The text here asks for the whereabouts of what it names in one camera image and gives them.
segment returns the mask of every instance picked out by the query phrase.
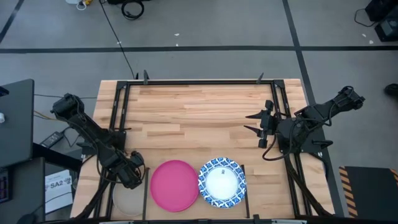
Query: yellow and black striped tape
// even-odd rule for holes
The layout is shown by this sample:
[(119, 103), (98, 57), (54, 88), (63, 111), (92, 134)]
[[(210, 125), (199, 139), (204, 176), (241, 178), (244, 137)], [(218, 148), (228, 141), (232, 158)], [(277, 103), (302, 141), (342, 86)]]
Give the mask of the yellow and black striped tape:
[(397, 186), (398, 186), (398, 172), (394, 169), (390, 169), (390, 170), (391, 170), (392, 174), (394, 174), (394, 178), (396, 179)]
[(349, 216), (351, 218), (356, 218), (358, 216), (358, 211), (356, 210), (353, 190), (351, 189), (351, 184), (349, 183), (347, 170), (345, 169), (345, 167), (341, 166), (339, 167), (339, 173), (341, 183), (343, 184), (343, 190), (346, 197)]

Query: blue and white plate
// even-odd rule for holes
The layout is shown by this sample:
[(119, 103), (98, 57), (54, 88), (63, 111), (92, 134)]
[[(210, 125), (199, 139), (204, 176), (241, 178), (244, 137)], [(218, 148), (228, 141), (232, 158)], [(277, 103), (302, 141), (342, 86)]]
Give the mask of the blue and white plate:
[(207, 162), (199, 174), (199, 191), (207, 203), (218, 208), (232, 208), (246, 193), (246, 178), (232, 159), (219, 157)]

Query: wooden table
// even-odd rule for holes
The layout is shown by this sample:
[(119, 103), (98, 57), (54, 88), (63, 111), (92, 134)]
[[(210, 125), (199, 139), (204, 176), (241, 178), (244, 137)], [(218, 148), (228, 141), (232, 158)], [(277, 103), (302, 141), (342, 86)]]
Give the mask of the wooden table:
[[(284, 81), (293, 114), (307, 105), (302, 84), (299, 79)], [(94, 120), (103, 128), (109, 127), (116, 83), (114, 80), (102, 81), (99, 88)], [(144, 156), (146, 166), (151, 168), (149, 180), (156, 167), (168, 160), (180, 159), (199, 170), (212, 158), (229, 157), (238, 164), (244, 164), (246, 168), (251, 215), (259, 214), (261, 218), (293, 218), (284, 161), (264, 161), (261, 158), (264, 150), (257, 147), (258, 138), (243, 127), (259, 126), (259, 120), (247, 119), (245, 116), (264, 109), (266, 100), (272, 100), (272, 93), (271, 88), (264, 85), (133, 86), (129, 92), (124, 126), (131, 128), (127, 131), (126, 150), (135, 149)], [(120, 117), (121, 109), (118, 111), (116, 127)], [(276, 144), (267, 156), (279, 155)], [(71, 217), (83, 210), (98, 188), (100, 177), (95, 160), (95, 157), (90, 159), (81, 169)], [(333, 213), (322, 162), (308, 154), (302, 154), (301, 160), (308, 188), (324, 208)], [(303, 200), (297, 186), (296, 191), (300, 211), (304, 214)], [(108, 193), (105, 192), (101, 215), (105, 214), (107, 199)], [(244, 202), (232, 209), (219, 209), (208, 205), (200, 195), (189, 209), (170, 213), (158, 207), (148, 193), (147, 220), (242, 219), (245, 216)], [(141, 218), (141, 215), (125, 216), (113, 207), (113, 220)]]

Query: gray floor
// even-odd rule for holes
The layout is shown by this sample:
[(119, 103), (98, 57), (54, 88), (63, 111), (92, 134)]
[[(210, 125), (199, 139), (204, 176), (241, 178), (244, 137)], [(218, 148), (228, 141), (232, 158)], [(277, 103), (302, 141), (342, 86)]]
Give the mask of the gray floor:
[[(289, 0), (301, 46), (375, 46), (382, 43), (373, 28), (354, 23), (355, 10), (369, 0)], [(0, 1), (0, 29), (17, 0)], [(105, 4), (120, 41), (125, 47), (175, 47), (222, 45), (293, 46), (287, 17), (279, 0), (152, 0), (137, 21), (125, 20), (120, 9)], [(364, 14), (358, 19), (367, 23)], [(118, 47), (102, 9), (93, 1), (77, 11), (64, 0), (25, 0), (0, 49), (54, 49)], [(302, 78), (294, 51), (190, 51), (128, 52), (135, 72), (162, 78)], [(333, 167), (367, 166), (398, 169), (398, 102), (383, 88), (398, 81), (395, 51), (304, 52), (308, 76), (317, 102), (329, 100), (345, 85), (366, 98), (359, 111), (339, 114), (325, 128)], [(33, 78), (35, 92), (96, 96), (100, 80), (131, 79), (122, 53), (0, 54), (0, 85)], [(35, 110), (45, 114), (55, 98), (35, 97)], [(85, 100), (92, 114), (95, 101)], [(40, 142), (65, 124), (34, 120), (34, 141)], [(69, 130), (73, 141), (76, 132)], [(65, 141), (54, 150), (67, 153)], [(69, 210), (51, 214), (65, 218)]]

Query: pink plate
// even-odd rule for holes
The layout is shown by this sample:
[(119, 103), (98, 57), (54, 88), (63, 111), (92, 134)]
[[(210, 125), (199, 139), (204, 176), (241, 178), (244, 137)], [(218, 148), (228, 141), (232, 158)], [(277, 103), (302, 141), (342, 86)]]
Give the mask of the pink plate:
[(198, 197), (198, 174), (184, 161), (167, 161), (155, 170), (150, 180), (150, 194), (164, 210), (185, 210)]

